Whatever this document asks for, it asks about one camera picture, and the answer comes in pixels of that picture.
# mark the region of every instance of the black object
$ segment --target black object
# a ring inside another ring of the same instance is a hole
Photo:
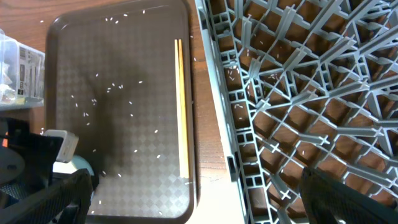
[[[389,207],[333,180],[314,168],[303,170],[299,183],[307,217],[313,223],[398,223],[398,213]]]
[[[0,118],[0,193],[9,203],[0,223],[84,223],[92,192],[87,170],[53,175],[62,138],[29,132],[25,121]]]
[[[0,223],[46,224],[52,220],[54,223],[85,223],[91,192],[90,175],[86,169],[80,169],[66,179],[0,210]]]

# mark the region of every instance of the tray rim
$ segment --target tray rim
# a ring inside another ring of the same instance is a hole
[[[153,6],[153,4],[161,3],[159,6]],[[187,131],[188,131],[188,164],[189,164],[189,204],[187,209],[182,215],[176,218],[152,218],[152,217],[118,217],[108,215],[90,215],[87,214],[86,223],[185,223],[192,216],[193,212],[197,207],[197,177],[196,177],[196,162],[195,162],[195,138],[194,138],[194,126],[193,126],[193,108],[192,108],[192,81],[191,81],[191,68],[190,68],[190,36],[188,26],[188,6],[184,0],[145,0],[145,1],[127,1],[119,2],[116,4],[108,4],[104,6],[96,6],[87,9],[67,12],[58,16],[50,25],[46,36],[45,43],[45,72],[51,73],[51,75],[45,76],[45,129],[55,129],[55,109],[53,96],[56,96],[56,86],[53,85],[57,81],[57,35],[59,32],[73,21],[79,21],[80,19],[87,19],[92,17],[98,17],[98,13],[106,12],[111,14],[118,12],[120,7],[130,6],[130,4],[137,6],[137,10],[150,9],[156,7],[175,7],[182,14],[184,30],[183,36],[176,36],[176,39],[182,39],[184,54],[184,72],[185,72],[185,102],[187,109]]]

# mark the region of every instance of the brown plastic tray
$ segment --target brown plastic tray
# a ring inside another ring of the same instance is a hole
[[[174,39],[183,41],[189,179],[179,170]],[[189,219],[196,206],[189,56],[181,1],[85,9],[50,26],[46,128],[78,135],[75,154],[99,176],[87,223]]]

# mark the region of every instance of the label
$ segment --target label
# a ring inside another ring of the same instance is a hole
[[[18,95],[44,98],[44,56],[19,47]]]

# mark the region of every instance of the gray plastic rack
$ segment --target gray plastic rack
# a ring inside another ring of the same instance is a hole
[[[351,177],[370,183],[362,193],[383,192],[396,207],[398,1],[220,0],[225,8],[217,14],[210,0],[195,1],[221,142],[245,223],[308,223],[305,214],[291,212],[301,203],[293,173],[305,166],[325,170],[325,162],[343,167],[326,169],[342,183]],[[317,12],[310,22],[300,14],[306,4]],[[250,7],[264,13],[252,17]],[[277,27],[267,25],[270,16],[279,18]],[[340,29],[327,29],[336,17],[344,21]],[[293,26],[302,39],[287,35]],[[233,40],[230,49],[220,50],[223,39]],[[310,42],[329,45],[322,51]],[[305,116],[297,121],[298,114]],[[280,141],[278,132],[293,140]],[[352,143],[349,152],[341,151],[342,140]],[[363,162],[368,157],[376,166]],[[256,212],[254,190],[265,201]]]

